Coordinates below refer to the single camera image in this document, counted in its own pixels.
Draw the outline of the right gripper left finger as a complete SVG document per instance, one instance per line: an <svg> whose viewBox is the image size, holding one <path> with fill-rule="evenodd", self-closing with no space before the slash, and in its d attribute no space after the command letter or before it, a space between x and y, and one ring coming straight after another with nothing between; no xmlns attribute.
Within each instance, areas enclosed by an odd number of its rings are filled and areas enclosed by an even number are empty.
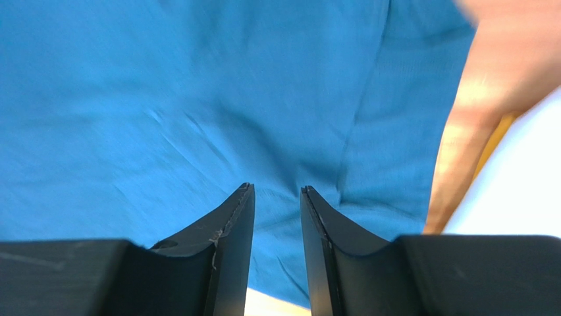
<svg viewBox="0 0 561 316"><path fill-rule="evenodd" d="M243 315L255 191L149 249L128 240L1 244L2 315Z"/></svg>

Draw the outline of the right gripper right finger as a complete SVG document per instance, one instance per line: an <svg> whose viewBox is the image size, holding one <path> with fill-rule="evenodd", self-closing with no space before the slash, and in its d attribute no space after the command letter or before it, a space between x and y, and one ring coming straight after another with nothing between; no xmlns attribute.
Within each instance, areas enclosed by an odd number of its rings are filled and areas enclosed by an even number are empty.
<svg viewBox="0 0 561 316"><path fill-rule="evenodd" d="M403 235L387 241L311 186L301 222L313 315L559 315L560 239Z"/></svg>

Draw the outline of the teal blue t shirt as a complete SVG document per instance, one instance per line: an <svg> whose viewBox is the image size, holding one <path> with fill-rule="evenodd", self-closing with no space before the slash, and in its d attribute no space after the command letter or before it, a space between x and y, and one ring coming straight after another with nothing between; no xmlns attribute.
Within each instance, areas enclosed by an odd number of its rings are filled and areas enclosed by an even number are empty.
<svg viewBox="0 0 561 316"><path fill-rule="evenodd" d="M420 233L474 35L453 1L2 1L1 239L150 246L250 182L249 285L308 306L300 188Z"/></svg>

